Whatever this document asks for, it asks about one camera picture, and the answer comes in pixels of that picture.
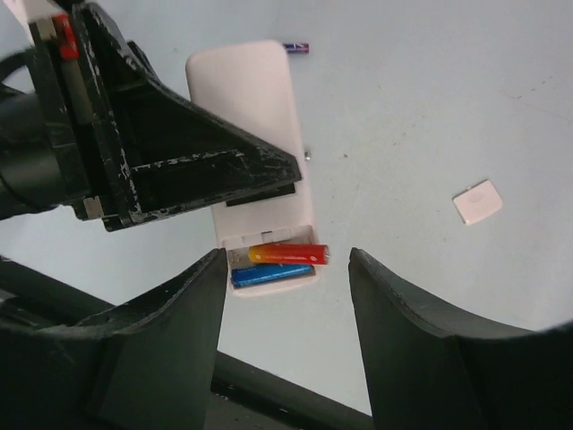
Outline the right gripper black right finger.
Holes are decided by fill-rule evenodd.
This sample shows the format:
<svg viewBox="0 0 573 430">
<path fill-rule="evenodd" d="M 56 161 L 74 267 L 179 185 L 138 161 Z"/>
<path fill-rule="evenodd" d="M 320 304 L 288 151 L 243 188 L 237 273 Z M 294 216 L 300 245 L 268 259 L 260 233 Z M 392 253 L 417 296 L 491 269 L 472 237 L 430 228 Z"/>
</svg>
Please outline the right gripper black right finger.
<svg viewBox="0 0 573 430">
<path fill-rule="evenodd" d="M 358 248 L 348 274 L 377 428 L 571 428 L 570 323 L 528 331 L 472 314 Z"/>
</svg>

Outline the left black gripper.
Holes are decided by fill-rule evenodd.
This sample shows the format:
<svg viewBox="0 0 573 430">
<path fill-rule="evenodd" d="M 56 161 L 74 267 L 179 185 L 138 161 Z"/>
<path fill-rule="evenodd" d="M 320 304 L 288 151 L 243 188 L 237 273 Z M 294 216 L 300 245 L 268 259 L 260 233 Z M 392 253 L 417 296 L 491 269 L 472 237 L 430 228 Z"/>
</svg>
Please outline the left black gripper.
<svg viewBox="0 0 573 430">
<path fill-rule="evenodd" d="M 298 182 L 294 155 L 169 89 L 94 2 L 30 24 L 24 210 L 109 231 Z"/>
</svg>

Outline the blue battery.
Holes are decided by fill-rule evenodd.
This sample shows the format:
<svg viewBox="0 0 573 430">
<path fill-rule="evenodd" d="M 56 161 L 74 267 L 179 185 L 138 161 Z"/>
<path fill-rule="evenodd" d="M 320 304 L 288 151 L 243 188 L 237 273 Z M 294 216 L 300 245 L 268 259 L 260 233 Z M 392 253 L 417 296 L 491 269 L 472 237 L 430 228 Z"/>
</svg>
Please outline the blue battery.
<svg viewBox="0 0 573 430">
<path fill-rule="evenodd" d="M 256 264 L 231 270 L 231 282 L 236 288 L 295 278 L 312 273 L 309 264 Z"/>
</svg>

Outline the red battery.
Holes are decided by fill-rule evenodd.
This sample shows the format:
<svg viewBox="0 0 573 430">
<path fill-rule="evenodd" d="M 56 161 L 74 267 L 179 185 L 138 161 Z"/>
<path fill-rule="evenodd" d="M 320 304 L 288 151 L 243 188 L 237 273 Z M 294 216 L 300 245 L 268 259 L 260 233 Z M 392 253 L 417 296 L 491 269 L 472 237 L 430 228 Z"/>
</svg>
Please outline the red battery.
<svg viewBox="0 0 573 430">
<path fill-rule="evenodd" d="M 250 247 L 247 256 L 254 263 L 326 265 L 329 248 L 314 244 L 265 244 Z"/>
</svg>

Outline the white battery cover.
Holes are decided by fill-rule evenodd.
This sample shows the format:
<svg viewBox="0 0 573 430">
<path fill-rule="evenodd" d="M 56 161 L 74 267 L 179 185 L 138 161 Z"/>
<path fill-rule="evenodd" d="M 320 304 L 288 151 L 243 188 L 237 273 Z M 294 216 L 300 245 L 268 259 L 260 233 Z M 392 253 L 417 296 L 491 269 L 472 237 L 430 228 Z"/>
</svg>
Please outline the white battery cover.
<svg viewBox="0 0 573 430">
<path fill-rule="evenodd" d="M 452 199 L 458 215 L 467 226 L 481 222 L 498 212 L 503 200 L 490 179 L 467 188 Z"/>
</svg>

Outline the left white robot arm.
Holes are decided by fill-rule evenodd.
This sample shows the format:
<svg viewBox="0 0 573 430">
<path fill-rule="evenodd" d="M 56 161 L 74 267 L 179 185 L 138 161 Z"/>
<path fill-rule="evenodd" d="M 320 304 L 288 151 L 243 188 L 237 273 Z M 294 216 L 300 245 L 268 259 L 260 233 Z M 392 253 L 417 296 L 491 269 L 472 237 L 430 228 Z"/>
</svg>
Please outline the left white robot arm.
<svg viewBox="0 0 573 430">
<path fill-rule="evenodd" d="M 90 1 L 29 20 L 5 57 L 34 86 L 1 89 L 1 216 L 69 206 L 109 231 L 298 182 L 292 154 L 182 98 Z"/>
</svg>

